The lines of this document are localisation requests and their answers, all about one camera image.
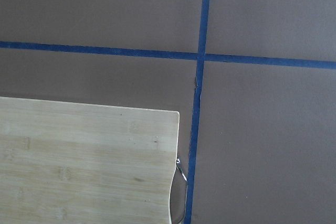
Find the gray floor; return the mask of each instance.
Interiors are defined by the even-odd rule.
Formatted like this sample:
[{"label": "gray floor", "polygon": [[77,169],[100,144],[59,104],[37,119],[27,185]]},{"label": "gray floor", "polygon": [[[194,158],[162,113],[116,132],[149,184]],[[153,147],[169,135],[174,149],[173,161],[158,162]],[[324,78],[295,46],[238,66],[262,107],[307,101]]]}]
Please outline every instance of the gray floor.
[{"label": "gray floor", "polygon": [[[0,41],[197,52],[201,6],[0,0]],[[335,13],[334,0],[210,0],[206,52],[336,61]],[[0,95],[177,110],[187,171],[195,71],[194,60],[0,49]],[[336,223],[335,81],[335,70],[205,62],[192,224]],[[172,189],[175,222],[178,174]]]}]

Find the horizontal blue tape strip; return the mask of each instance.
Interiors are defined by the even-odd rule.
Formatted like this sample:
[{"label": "horizontal blue tape strip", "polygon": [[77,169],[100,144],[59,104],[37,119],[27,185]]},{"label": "horizontal blue tape strip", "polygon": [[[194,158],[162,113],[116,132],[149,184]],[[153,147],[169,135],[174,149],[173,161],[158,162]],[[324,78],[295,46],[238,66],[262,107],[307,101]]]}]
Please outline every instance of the horizontal blue tape strip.
[{"label": "horizontal blue tape strip", "polygon": [[336,62],[320,61],[320,60],[299,60],[299,59],[267,58],[267,57],[235,56],[235,55],[212,55],[212,54],[206,54],[205,60],[217,61],[217,62],[249,63],[249,64],[290,66],[290,67],[303,67],[303,68],[336,69]]},{"label": "horizontal blue tape strip", "polygon": [[9,42],[9,41],[0,41],[0,48],[197,60],[197,53],[192,52],[170,52],[170,51],[123,49],[123,48],[109,48],[109,47],[65,46],[65,45],[49,45],[49,44]]}]

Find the blue tape line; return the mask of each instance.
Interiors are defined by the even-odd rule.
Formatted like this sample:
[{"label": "blue tape line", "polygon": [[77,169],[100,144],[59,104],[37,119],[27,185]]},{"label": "blue tape line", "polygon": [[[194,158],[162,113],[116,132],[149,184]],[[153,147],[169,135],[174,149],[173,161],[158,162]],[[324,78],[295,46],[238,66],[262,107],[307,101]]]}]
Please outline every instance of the blue tape line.
[{"label": "blue tape line", "polygon": [[299,60],[299,59],[266,58],[266,57],[235,56],[235,55],[211,55],[211,54],[206,54],[205,60],[217,61],[217,62],[249,63],[249,64],[291,66],[291,67],[304,67],[304,68],[336,69],[336,62],[320,61],[320,60]]},{"label": "blue tape line", "polygon": [[205,60],[205,46],[206,46],[206,33],[208,25],[208,13],[209,13],[210,0],[202,0],[202,13],[201,23],[198,39],[198,57],[196,66],[196,89],[194,93],[193,103],[193,118],[191,126],[191,139],[189,150],[189,167],[188,167],[188,188],[187,199],[185,207],[184,224],[191,223],[192,208],[193,208],[193,195],[194,195],[194,181],[195,181],[195,169],[196,169],[196,155],[197,155],[197,139],[198,139],[198,127],[199,127],[199,113],[201,110],[201,94],[203,85],[203,70]]},{"label": "blue tape line", "polygon": [[10,42],[10,41],[0,41],[0,48],[197,60],[197,54],[192,52],[170,52],[170,51],[123,49],[123,48],[109,48],[109,47],[65,46],[65,45],[49,45],[49,44]]}]

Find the bamboo cutting board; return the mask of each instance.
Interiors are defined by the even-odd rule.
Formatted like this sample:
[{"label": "bamboo cutting board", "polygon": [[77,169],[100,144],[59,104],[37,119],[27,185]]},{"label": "bamboo cutting board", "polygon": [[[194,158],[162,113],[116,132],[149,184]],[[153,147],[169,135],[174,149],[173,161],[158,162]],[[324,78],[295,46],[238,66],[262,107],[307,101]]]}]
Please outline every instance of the bamboo cutting board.
[{"label": "bamboo cutting board", "polygon": [[0,223],[171,223],[179,114],[0,97]]}]

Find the light wood surface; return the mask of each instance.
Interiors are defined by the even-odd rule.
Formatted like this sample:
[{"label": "light wood surface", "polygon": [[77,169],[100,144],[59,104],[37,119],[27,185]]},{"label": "light wood surface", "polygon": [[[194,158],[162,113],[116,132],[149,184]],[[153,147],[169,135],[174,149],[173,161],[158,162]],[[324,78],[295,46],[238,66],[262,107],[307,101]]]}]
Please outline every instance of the light wood surface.
[{"label": "light wood surface", "polygon": [[0,97],[0,223],[171,223],[179,114]]}]

